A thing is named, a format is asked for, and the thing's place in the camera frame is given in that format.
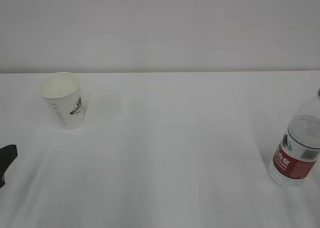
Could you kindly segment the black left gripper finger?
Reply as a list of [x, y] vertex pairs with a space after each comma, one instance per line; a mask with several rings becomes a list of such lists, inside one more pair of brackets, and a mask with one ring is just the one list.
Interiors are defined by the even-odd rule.
[[0, 149], [0, 188], [5, 185], [5, 173], [12, 162], [18, 157], [15, 144], [10, 144]]

